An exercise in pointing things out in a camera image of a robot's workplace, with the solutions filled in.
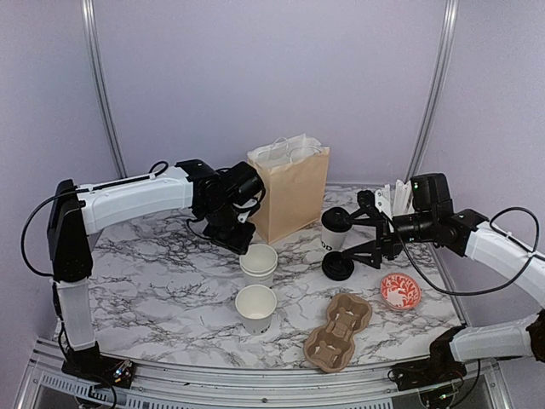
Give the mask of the white paper coffee cup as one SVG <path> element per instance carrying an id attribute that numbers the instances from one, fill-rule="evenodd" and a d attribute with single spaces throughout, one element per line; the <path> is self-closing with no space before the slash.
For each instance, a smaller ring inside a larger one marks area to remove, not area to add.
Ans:
<path id="1" fill-rule="evenodd" d="M 341 249 L 349 230 L 349 223 L 323 219 L 321 232 L 321 245 L 326 251 L 338 251 Z"/>

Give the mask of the stack of white cups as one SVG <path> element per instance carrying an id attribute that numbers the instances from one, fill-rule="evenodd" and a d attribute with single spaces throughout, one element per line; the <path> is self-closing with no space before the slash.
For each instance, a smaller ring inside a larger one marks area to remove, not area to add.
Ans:
<path id="1" fill-rule="evenodd" d="M 278 254 L 270 245 L 253 244 L 239 257 L 239 266 L 246 285 L 271 287 L 278 266 Z"/>

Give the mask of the brown paper takeout bag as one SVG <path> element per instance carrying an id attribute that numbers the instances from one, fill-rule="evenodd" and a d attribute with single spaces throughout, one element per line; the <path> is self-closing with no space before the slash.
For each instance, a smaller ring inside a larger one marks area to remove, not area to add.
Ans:
<path id="1" fill-rule="evenodd" d="M 251 217 L 268 244 L 316 222 L 321 216 L 330 149 L 306 135 L 279 137 L 247 153 L 264 182 L 266 195 Z"/>

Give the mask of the brown cardboard cup carrier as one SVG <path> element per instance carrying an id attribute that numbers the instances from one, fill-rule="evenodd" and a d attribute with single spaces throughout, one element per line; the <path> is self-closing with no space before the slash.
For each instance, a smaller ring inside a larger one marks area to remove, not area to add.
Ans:
<path id="1" fill-rule="evenodd" d="M 353 357 L 354 336 L 368 326 L 372 313 L 370 303 L 362 297 L 352 293 L 333 296 L 325 313 L 327 322 L 304 342 L 306 359 L 326 373 L 344 370 Z"/>

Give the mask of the black coffee cup lid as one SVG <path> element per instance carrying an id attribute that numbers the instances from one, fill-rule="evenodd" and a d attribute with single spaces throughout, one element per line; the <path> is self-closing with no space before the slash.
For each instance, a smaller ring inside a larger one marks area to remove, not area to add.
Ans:
<path id="1" fill-rule="evenodd" d="M 352 228 L 350 214 L 341 207 L 333 207 L 321 216 L 322 226 L 333 233 L 345 233 Z"/>

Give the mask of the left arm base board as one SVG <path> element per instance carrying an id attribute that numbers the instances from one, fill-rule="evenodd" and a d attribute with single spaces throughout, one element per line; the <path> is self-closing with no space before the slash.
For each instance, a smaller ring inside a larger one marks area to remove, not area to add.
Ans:
<path id="1" fill-rule="evenodd" d="M 132 360 L 103 355 L 71 357 L 62 365 L 62 372 L 97 382 L 103 386 L 129 389 L 135 375 L 136 364 Z"/>

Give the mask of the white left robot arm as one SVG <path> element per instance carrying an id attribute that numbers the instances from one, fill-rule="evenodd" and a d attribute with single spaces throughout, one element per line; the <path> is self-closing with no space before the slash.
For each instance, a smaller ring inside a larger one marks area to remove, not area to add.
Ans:
<path id="1" fill-rule="evenodd" d="M 95 351 L 88 279 L 93 270 L 89 237 L 105 228 L 167 210 L 189 209 L 205 222 L 203 236 L 235 254 L 247 252 L 255 232 L 249 217 L 265 198 L 264 182 L 245 162 L 214 170 L 200 159 L 168 165 L 141 176 L 58 187 L 47 230 L 60 317 L 76 368 L 90 379 L 107 372 L 107 360 Z"/>

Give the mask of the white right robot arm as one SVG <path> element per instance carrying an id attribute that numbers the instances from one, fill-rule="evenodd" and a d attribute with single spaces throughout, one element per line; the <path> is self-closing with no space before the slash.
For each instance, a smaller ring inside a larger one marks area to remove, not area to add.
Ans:
<path id="1" fill-rule="evenodd" d="M 497 218 L 511 212 L 535 214 L 521 206 L 512 206 L 487 217 L 476 210 L 455 211 L 447 177 L 427 173 L 410 179 L 413 212 L 390 216 L 382 209 L 376 192 L 357 194 L 359 207 L 348 212 L 341 207 L 328 209 L 321 217 L 324 232 L 344 234 L 355 226 L 372 227 L 375 238 L 344 251 L 335 245 L 322 261 L 322 270 L 332 280 L 349 278 L 356 263 L 375 269 L 385 259 L 393 260 L 408 253 L 410 244 L 429 243 L 445 248 L 495 271 L 505 282 L 477 291 L 449 291 L 426 279 L 435 291 L 449 297 L 480 297 L 518 286 L 539 305 L 544 304 L 544 255 L 539 252 L 540 223 L 534 220 L 532 245 L 516 239 L 496 225 Z M 422 362 L 422 375 L 438 382 L 455 365 L 472 360 L 532 357 L 544 360 L 544 313 L 539 311 L 522 320 L 481 327 L 458 326 L 436 338 L 429 347 L 429 357 Z"/>

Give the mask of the right arm base board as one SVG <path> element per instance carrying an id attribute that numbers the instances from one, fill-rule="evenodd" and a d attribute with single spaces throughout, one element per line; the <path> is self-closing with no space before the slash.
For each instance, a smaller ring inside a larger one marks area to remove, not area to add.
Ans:
<path id="1" fill-rule="evenodd" d="M 387 377 L 396 383 L 398 391 L 405 391 L 451 380 L 463 380 L 466 375 L 467 369 L 460 362 L 450 358 L 428 357 L 396 364 L 390 369 Z"/>

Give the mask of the stack of black lids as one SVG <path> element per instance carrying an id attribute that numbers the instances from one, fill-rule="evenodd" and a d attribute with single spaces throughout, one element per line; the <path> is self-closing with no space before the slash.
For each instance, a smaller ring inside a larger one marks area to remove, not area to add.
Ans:
<path id="1" fill-rule="evenodd" d="M 353 274 L 354 263 L 339 251 L 331 251 L 324 256 L 321 268 L 327 278 L 334 281 L 344 281 Z"/>

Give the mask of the red floral bowl right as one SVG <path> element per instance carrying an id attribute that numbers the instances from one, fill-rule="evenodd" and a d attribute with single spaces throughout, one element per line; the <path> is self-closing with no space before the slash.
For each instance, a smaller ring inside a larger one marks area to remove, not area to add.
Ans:
<path id="1" fill-rule="evenodd" d="M 409 311 L 418 306 L 422 289 L 409 275 L 396 273 L 385 275 L 380 282 L 382 301 L 392 310 Z"/>

